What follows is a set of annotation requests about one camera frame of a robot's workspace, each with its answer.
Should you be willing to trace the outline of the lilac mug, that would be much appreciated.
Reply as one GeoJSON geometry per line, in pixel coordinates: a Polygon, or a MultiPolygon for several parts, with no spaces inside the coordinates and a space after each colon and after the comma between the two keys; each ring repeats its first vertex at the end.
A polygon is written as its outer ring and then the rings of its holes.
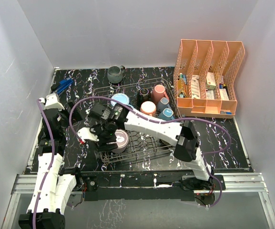
{"type": "Polygon", "coordinates": [[[116,154],[120,154],[125,151],[129,142],[129,136],[127,132],[121,129],[116,130],[115,135],[116,135],[117,148],[113,149],[112,152],[116,154]]]}

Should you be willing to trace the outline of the light blue mug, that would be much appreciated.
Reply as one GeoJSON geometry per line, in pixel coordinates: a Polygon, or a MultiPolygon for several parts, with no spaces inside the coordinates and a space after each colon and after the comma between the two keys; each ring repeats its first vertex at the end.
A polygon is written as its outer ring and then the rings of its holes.
{"type": "Polygon", "coordinates": [[[131,103],[130,103],[130,98],[124,94],[124,93],[117,93],[117,94],[114,94],[112,95],[111,97],[113,100],[116,100],[118,102],[121,102],[122,104],[125,104],[127,106],[129,106],[130,108],[134,108],[131,103]]]}

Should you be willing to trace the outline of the peach pink speckled mug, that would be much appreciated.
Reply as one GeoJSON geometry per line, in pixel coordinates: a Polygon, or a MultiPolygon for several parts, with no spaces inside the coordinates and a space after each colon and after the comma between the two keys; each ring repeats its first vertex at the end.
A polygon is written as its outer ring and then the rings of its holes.
{"type": "Polygon", "coordinates": [[[140,107],[140,111],[145,115],[155,117],[155,115],[156,115],[156,105],[155,105],[155,103],[153,103],[151,101],[145,101],[145,102],[142,103],[142,105],[140,107]]]}

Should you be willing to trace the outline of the cream scalloped mug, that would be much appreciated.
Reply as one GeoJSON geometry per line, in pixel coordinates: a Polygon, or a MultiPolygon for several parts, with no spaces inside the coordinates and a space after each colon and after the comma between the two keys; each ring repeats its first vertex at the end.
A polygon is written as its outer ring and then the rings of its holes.
{"type": "Polygon", "coordinates": [[[151,92],[147,88],[141,88],[137,93],[137,106],[141,107],[142,103],[151,100],[151,92]]]}

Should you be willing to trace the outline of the dark grey-green mug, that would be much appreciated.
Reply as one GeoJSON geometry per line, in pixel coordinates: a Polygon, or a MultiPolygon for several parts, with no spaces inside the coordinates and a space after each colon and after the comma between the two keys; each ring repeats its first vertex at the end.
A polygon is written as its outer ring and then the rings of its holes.
{"type": "Polygon", "coordinates": [[[123,80],[124,72],[126,71],[126,68],[121,65],[118,66],[112,66],[108,69],[107,77],[110,83],[117,84],[120,83],[123,80]]]}

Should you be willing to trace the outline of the small grey-blue heart mug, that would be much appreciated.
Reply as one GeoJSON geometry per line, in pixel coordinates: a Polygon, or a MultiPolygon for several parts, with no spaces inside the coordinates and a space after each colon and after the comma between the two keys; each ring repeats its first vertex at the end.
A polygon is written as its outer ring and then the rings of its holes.
{"type": "Polygon", "coordinates": [[[156,105],[157,111],[162,112],[166,108],[171,108],[169,105],[169,99],[166,97],[163,97],[160,99],[160,101],[156,105]]]}

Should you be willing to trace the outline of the teal floral mug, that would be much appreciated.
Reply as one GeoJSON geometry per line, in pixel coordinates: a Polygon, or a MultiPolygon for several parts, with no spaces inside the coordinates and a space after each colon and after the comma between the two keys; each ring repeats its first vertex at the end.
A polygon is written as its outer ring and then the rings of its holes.
{"type": "Polygon", "coordinates": [[[164,121],[174,120],[174,112],[170,108],[165,108],[163,111],[160,112],[158,118],[164,121]]]}

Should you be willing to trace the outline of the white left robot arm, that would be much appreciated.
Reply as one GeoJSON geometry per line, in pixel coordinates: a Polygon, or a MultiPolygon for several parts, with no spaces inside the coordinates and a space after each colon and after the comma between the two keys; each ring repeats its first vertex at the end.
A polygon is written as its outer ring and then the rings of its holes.
{"type": "Polygon", "coordinates": [[[66,137],[58,117],[58,108],[44,108],[45,100],[37,100],[42,115],[42,135],[38,140],[38,173],[31,202],[19,216],[22,229],[63,229],[64,211],[73,190],[79,190],[83,178],[77,167],[61,169],[66,137]]]}

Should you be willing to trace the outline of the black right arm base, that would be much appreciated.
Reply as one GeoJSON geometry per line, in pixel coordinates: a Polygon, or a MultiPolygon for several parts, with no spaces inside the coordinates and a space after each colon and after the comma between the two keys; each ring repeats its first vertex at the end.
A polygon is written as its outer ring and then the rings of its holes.
{"type": "Polygon", "coordinates": [[[179,180],[183,188],[197,193],[203,192],[205,195],[211,195],[215,191],[220,192],[226,190],[224,177],[222,175],[215,175],[214,178],[209,177],[207,181],[199,180],[192,176],[182,176],[179,180]]]}

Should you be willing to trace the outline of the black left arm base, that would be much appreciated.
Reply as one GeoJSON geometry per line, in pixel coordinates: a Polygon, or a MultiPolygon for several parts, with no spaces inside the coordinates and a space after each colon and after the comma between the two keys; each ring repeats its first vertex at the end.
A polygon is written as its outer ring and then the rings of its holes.
{"type": "Polygon", "coordinates": [[[95,192],[98,190],[98,178],[93,175],[84,175],[78,167],[67,167],[63,168],[59,172],[59,176],[61,176],[61,181],[66,181],[66,177],[71,181],[70,187],[71,191],[81,191],[85,193],[95,192]]]}

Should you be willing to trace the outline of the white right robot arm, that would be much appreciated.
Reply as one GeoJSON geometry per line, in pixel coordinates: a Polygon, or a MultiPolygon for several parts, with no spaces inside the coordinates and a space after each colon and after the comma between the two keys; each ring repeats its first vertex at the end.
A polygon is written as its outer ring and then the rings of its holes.
{"type": "Polygon", "coordinates": [[[113,108],[95,104],[90,109],[88,117],[97,122],[90,128],[90,132],[97,137],[99,151],[117,149],[117,130],[141,132],[174,146],[174,156],[188,163],[200,188],[209,189],[214,184],[211,166],[202,158],[191,121],[164,121],[120,104],[113,108]]]}

